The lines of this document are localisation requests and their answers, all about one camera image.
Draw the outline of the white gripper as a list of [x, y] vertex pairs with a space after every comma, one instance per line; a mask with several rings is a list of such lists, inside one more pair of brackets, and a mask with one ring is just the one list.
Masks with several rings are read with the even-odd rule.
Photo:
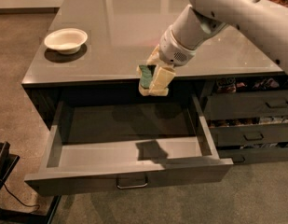
[[[149, 94], [152, 96], [167, 96], [169, 92], [168, 86], [174, 79], [176, 73], [171, 67], [159, 66], [158, 58], [167, 64], [175, 66], [186, 65], [196, 54], [197, 49], [192, 46], [193, 44], [192, 29], [176, 29], [173, 25], [170, 25], [160, 38], [159, 46], [155, 47], [146, 60], [146, 64], [140, 64], [154, 64], [156, 70], [148, 89], [142, 88], [139, 84], [139, 93], [142, 96], [148, 96]], [[136, 68], [139, 76], [140, 65]]]

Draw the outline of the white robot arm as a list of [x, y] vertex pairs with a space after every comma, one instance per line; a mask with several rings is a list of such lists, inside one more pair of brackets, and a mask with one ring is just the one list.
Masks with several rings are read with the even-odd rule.
[[143, 96], [166, 96], [176, 66], [187, 64], [203, 42], [228, 25], [239, 30], [288, 75], [288, 0], [189, 0], [137, 67]]

